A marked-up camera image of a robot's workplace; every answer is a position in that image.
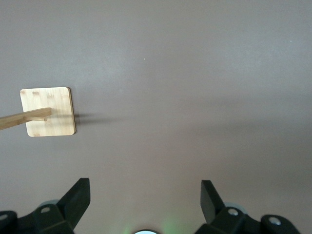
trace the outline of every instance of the wooden handle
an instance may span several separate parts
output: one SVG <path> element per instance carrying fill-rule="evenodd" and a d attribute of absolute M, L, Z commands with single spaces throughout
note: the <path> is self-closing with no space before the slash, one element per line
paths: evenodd
<path fill-rule="evenodd" d="M 10 128 L 29 121 L 46 121 L 47 116 L 52 114 L 52 109 L 41 108 L 33 111 L 27 111 L 11 116 L 5 116 L 0 118 L 0 130 Z"/>

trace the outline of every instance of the white light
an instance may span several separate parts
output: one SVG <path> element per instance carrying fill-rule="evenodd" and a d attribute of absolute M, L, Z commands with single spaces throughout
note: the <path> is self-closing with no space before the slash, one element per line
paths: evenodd
<path fill-rule="evenodd" d="M 153 232 L 153 231 L 145 231 L 145 230 L 143 230 L 143 231 L 138 231 L 135 234 L 157 234 L 157 233 Z"/>

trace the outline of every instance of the square bamboo board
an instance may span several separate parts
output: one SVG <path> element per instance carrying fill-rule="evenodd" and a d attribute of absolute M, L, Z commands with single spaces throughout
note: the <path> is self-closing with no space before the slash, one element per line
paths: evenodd
<path fill-rule="evenodd" d="M 68 136 L 75 133 L 75 120 L 70 89 L 67 87 L 22 89 L 20 98 L 24 112 L 44 107 L 52 108 L 47 121 L 26 123 L 31 137 Z"/>

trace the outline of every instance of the gray floor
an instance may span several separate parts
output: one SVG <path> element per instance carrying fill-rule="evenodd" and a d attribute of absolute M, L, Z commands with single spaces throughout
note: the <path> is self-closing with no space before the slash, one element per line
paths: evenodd
<path fill-rule="evenodd" d="M 193 234 L 200 182 L 259 220 L 312 229 L 312 1 L 0 2 L 0 116 L 20 89 L 72 89 L 77 133 L 0 132 L 0 210 L 80 177 L 77 234 Z"/>

